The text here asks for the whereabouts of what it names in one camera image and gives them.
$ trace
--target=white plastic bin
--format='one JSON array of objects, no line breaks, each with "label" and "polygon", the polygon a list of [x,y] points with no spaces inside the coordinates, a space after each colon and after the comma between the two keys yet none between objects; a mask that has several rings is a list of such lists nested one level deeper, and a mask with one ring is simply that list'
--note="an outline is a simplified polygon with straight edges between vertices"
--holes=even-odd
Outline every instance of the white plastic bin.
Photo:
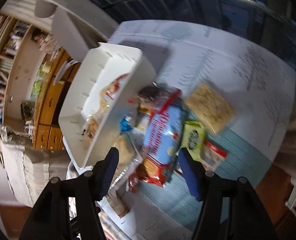
[{"label": "white plastic bin", "polygon": [[[81,135],[89,114],[99,110],[99,93],[122,74],[130,73],[89,143]],[[156,71],[137,48],[100,43],[84,58],[63,103],[59,125],[76,164],[95,165],[103,160],[120,134],[120,121],[133,108],[128,103],[152,83]]]}]

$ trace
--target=dried noodle cake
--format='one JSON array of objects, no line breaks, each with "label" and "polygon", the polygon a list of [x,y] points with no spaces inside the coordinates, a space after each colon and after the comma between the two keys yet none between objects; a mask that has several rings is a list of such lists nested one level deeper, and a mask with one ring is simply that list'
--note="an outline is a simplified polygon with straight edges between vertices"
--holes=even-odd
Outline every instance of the dried noodle cake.
[{"label": "dried noodle cake", "polygon": [[219,133],[235,114],[234,108],[206,83],[185,99],[187,106],[212,133]]}]

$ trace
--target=teal striped mat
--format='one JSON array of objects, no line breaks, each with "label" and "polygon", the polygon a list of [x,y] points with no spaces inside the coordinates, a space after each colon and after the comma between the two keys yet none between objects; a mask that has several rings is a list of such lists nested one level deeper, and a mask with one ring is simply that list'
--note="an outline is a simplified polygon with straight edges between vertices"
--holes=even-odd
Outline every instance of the teal striped mat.
[{"label": "teal striped mat", "polygon": [[[271,162],[256,148],[243,140],[230,129],[208,139],[228,152],[227,159],[216,173],[227,179],[246,177],[256,187],[271,166]],[[177,173],[163,188],[156,185],[140,183],[139,191],[150,198],[160,209],[178,223],[193,231],[200,213],[202,203],[189,194],[184,178]],[[223,201],[222,220],[228,215],[228,200]]]}]

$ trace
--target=wooden desk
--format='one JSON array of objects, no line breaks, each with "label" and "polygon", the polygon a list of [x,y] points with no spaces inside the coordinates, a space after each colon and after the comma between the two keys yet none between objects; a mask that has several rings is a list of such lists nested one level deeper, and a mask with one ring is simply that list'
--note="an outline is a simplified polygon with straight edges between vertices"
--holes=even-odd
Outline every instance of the wooden desk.
[{"label": "wooden desk", "polygon": [[42,82],[42,89],[34,108],[33,147],[43,150],[64,150],[62,132],[59,127],[59,114],[69,87],[81,63],[72,65],[63,75],[60,82],[53,86],[53,81],[61,65],[71,57],[60,49],[51,63],[51,70]]}]

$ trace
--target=bookshelf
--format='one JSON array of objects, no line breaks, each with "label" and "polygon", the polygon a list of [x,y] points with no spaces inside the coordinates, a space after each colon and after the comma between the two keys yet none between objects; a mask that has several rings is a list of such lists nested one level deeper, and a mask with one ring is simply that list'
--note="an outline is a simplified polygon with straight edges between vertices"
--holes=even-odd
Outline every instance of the bookshelf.
[{"label": "bookshelf", "polygon": [[[2,102],[2,123],[10,126],[17,133],[24,133],[24,121],[21,119],[21,103],[30,98],[31,82],[41,65],[45,53],[31,39],[36,28],[11,16],[0,15],[0,101]],[[26,26],[15,44],[9,49],[12,38],[21,25]]]}]

